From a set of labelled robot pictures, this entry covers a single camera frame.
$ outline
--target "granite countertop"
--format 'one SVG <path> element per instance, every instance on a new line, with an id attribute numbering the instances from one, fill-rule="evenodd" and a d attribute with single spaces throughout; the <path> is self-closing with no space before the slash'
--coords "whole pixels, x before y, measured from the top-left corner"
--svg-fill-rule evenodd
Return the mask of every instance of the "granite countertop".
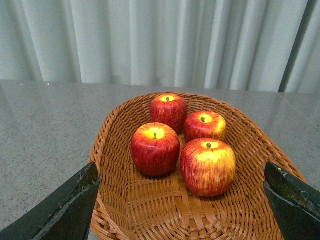
<path id="1" fill-rule="evenodd" d="M 320 94 L 0 80 L 0 231 L 88 162 L 108 114 L 152 92 L 202 94 L 247 114 L 320 190 Z M 97 240 L 91 232 L 89 240 Z"/>

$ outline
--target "red apple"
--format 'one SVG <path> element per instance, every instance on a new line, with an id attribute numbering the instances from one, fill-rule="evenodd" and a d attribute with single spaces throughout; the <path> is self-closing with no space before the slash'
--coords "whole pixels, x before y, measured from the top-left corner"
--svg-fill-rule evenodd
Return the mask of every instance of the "red apple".
<path id="1" fill-rule="evenodd" d="M 172 171 L 180 156 L 180 141 L 169 126 L 154 122 L 139 127 L 131 140 L 131 157 L 141 172 L 159 176 Z"/>
<path id="2" fill-rule="evenodd" d="M 184 139 L 186 143 L 200 138 L 211 138 L 224 142 L 226 136 L 225 119 L 213 111 L 195 111 L 185 120 Z"/>
<path id="3" fill-rule="evenodd" d="M 152 122 L 166 124 L 178 133 L 188 116 L 187 102 L 175 94 L 160 95 L 151 102 L 150 116 Z"/>
<path id="4" fill-rule="evenodd" d="M 185 185 L 196 195 L 225 193 L 236 176 L 236 156 L 226 143 L 212 138 L 188 142 L 181 152 L 180 170 Z"/>

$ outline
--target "curtain fold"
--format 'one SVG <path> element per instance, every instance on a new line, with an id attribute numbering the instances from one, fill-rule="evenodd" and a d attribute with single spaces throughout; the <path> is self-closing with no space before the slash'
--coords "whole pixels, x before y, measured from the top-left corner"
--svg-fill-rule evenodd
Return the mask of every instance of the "curtain fold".
<path id="1" fill-rule="evenodd" d="M 0 1 L 0 79 L 317 93 L 320 4 L 291 1 Z"/>

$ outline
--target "woven basket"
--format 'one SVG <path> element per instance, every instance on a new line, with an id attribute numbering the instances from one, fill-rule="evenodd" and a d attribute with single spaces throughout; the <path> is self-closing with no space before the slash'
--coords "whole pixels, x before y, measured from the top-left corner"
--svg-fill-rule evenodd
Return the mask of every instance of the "woven basket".
<path id="1" fill-rule="evenodd" d="M 226 143 L 236 156 L 236 179 L 224 194 L 205 198 L 186 189 L 179 162 L 164 176 L 141 174 L 130 155 L 134 132 L 151 121 L 151 101 L 164 92 L 129 100 L 103 123 L 89 162 L 101 177 L 91 228 L 102 240 L 280 240 L 283 239 L 263 189 L 264 168 L 272 161 L 304 182 L 297 167 L 244 113 L 211 97 L 183 97 L 188 113 L 214 111 L 227 122 Z M 183 135 L 181 148 L 185 144 Z"/>

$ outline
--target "white curtain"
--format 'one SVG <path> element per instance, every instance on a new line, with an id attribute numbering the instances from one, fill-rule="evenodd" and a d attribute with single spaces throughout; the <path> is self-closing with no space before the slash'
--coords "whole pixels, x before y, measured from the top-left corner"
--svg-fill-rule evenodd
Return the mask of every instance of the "white curtain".
<path id="1" fill-rule="evenodd" d="M 318 93 L 320 3 L 1 0 L 0 79 Z"/>

